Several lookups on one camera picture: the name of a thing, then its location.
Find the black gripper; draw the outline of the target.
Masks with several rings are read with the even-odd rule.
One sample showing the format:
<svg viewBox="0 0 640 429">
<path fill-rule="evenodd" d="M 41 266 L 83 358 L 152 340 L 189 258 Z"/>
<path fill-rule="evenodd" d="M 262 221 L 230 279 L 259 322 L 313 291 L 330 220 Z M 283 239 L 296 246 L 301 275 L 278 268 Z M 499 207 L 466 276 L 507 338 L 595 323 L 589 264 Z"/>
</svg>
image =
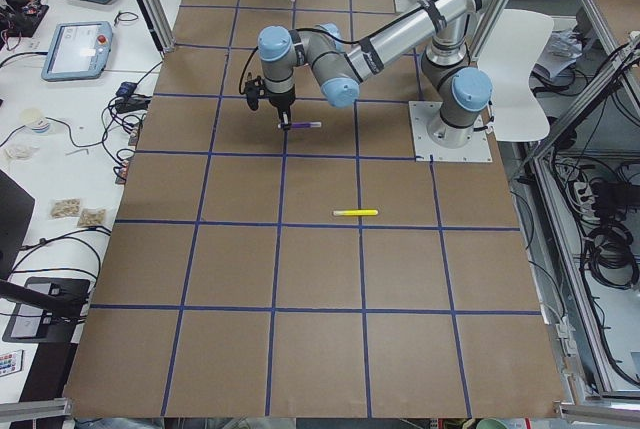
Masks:
<svg viewBox="0 0 640 429">
<path fill-rule="evenodd" d="M 243 95 L 251 111 L 257 111 L 259 109 L 259 101 L 261 99 L 267 99 L 273 107 L 278 109 L 278 127 L 283 131 L 291 129 L 290 107 L 296 101 L 294 88 L 283 93 L 276 93 L 267 87 L 267 80 L 265 78 L 260 75 L 253 77 L 249 74 L 243 83 Z"/>
</svg>

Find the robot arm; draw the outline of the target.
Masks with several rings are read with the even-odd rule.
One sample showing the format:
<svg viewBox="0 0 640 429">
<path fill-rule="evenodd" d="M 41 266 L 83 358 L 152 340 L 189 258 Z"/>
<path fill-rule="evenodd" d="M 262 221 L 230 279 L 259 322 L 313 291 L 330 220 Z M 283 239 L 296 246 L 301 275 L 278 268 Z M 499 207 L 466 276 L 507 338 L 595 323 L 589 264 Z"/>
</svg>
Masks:
<svg viewBox="0 0 640 429">
<path fill-rule="evenodd" d="M 329 104 L 344 108 L 359 98 L 361 83 L 423 44 L 422 72 L 442 99 L 438 114 L 428 124 L 429 136 L 441 146 L 462 147 L 493 92 L 489 76 L 467 58 L 467 19 L 493 2 L 416 0 L 400 16 L 355 42 L 350 52 L 343 50 L 333 24 L 266 27 L 254 50 L 262 72 L 258 76 L 244 72 L 239 92 L 251 110 L 257 110 L 260 99 L 268 99 L 278 112 L 281 129 L 288 130 L 293 126 L 291 107 L 296 100 L 295 68 L 308 66 Z"/>
</svg>

